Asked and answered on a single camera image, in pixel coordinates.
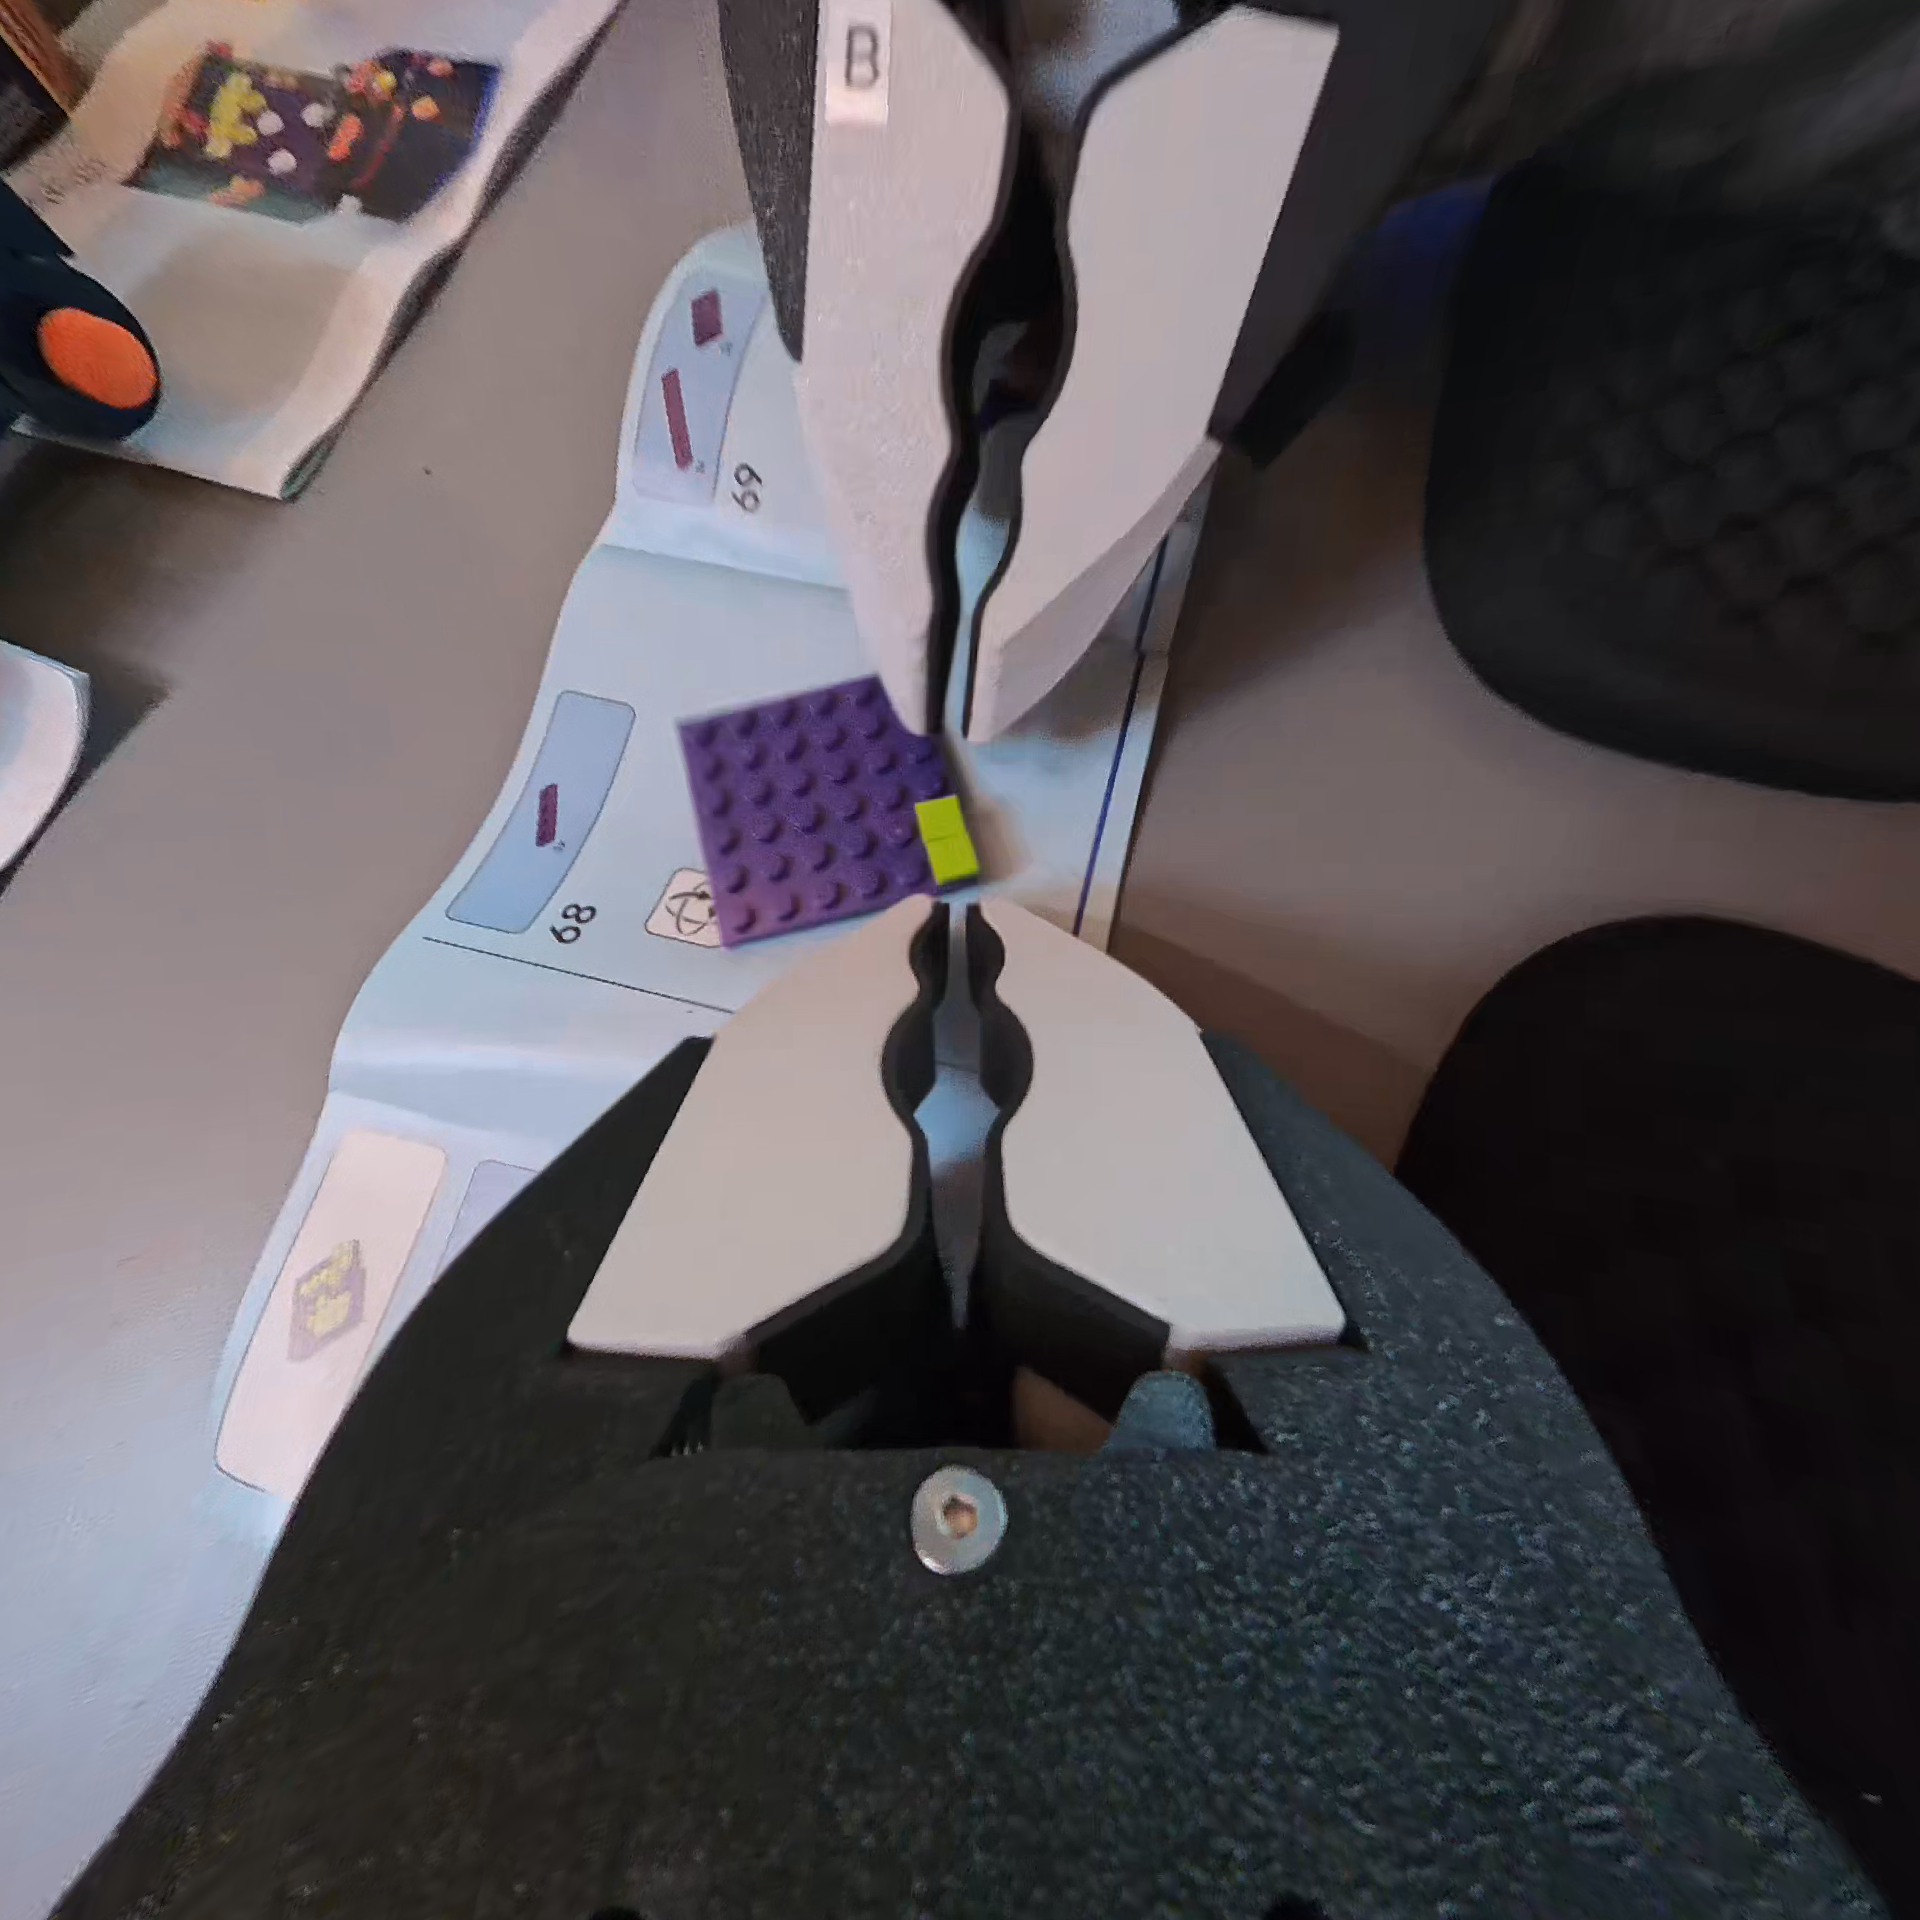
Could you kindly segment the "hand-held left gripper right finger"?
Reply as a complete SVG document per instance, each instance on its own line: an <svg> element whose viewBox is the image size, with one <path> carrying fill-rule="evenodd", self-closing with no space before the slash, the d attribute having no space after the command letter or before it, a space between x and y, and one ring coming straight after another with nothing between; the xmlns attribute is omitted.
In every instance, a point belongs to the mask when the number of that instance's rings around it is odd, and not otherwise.
<svg viewBox="0 0 1920 1920"><path fill-rule="evenodd" d="M1331 1280L1202 1029L1006 900L969 909L988 1141L974 1301L1017 1357L1330 1347Z"/></svg>

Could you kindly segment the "purple studded toy plate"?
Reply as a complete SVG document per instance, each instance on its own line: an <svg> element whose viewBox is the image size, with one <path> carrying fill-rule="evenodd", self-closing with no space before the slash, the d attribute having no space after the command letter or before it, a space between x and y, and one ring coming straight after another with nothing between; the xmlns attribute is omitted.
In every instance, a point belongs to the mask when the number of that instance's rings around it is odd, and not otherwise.
<svg viewBox="0 0 1920 1920"><path fill-rule="evenodd" d="M957 788L874 676L685 717L678 743L722 947L942 894L914 808Z"/></svg>

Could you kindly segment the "instruction booklet purple cover picture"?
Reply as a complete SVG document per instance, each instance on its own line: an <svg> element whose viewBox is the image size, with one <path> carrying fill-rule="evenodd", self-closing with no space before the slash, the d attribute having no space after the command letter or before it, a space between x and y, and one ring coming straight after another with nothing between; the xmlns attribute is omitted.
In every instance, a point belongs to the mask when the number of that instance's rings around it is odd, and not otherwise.
<svg viewBox="0 0 1920 1920"><path fill-rule="evenodd" d="M618 4L69 11L81 95L6 185L155 349L128 455L286 500Z"/></svg>

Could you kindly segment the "blue toy game console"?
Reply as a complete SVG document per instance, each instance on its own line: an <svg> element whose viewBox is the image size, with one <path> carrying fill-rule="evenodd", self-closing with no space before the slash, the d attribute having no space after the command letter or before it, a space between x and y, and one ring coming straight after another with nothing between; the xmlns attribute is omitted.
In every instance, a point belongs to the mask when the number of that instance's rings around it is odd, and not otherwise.
<svg viewBox="0 0 1920 1920"><path fill-rule="evenodd" d="M131 309L5 185L2 432L122 441L158 398L158 360Z"/></svg>

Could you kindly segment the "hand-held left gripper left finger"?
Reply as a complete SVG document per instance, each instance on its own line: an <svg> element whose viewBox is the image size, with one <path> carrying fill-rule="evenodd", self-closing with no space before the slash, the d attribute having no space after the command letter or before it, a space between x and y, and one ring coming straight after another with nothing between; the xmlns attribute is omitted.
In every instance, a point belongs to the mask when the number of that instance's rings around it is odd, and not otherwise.
<svg viewBox="0 0 1920 1920"><path fill-rule="evenodd" d="M946 957L946 905L903 900L715 1029L573 1313L575 1351L718 1361L910 1248Z"/></svg>

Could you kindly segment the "small white instruction booklet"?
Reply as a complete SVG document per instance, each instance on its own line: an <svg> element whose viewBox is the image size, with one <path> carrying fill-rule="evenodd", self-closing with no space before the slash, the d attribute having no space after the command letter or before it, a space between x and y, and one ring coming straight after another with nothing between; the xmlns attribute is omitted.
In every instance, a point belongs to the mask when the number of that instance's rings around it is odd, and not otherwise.
<svg viewBox="0 0 1920 1920"><path fill-rule="evenodd" d="M2 643L2 874L47 828L84 751L86 673Z"/></svg>

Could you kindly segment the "open instruction booklet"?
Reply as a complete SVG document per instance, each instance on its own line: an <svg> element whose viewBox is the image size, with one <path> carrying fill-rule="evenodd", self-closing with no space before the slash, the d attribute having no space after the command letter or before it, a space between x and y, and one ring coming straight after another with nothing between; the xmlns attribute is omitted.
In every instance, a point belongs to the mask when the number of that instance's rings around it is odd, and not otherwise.
<svg viewBox="0 0 1920 1920"><path fill-rule="evenodd" d="M334 1044L214 1376L233 1525L276 1535L365 1369L520 1187L829 938L718 942L678 726L867 672L763 260L727 228L643 325L611 512L499 796Z"/></svg>

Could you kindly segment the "black quilted chair cushion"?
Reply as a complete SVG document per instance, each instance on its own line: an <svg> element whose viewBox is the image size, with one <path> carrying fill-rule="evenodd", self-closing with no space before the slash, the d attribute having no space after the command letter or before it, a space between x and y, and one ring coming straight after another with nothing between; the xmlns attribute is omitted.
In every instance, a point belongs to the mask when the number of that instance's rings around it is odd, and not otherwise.
<svg viewBox="0 0 1920 1920"><path fill-rule="evenodd" d="M1424 566L1478 681L1610 751L1915 802L1915 109L1563 136L1491 181L1448 346Z"/></svg>

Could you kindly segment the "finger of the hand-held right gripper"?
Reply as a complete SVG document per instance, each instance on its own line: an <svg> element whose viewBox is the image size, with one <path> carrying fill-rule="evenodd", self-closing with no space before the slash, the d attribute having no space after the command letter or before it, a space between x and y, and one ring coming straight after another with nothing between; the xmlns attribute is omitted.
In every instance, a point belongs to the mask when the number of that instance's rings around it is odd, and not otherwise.
<svg viewBox="0 0 1920 1920"><path fill-rule="evenodd" d="M957 343L1017 161L996 7L725 2L719 45L854 627L901 720L937 733L973 456Z"/></svg>
<svg viewBox="0 0 1920 1920"><path fill-rule="evenodd" d="M969 742L1071 673L1213 472L1213 411L1336 50L1330 21L1234 4L1092 91L1063 360L974 613Z"/></svg>

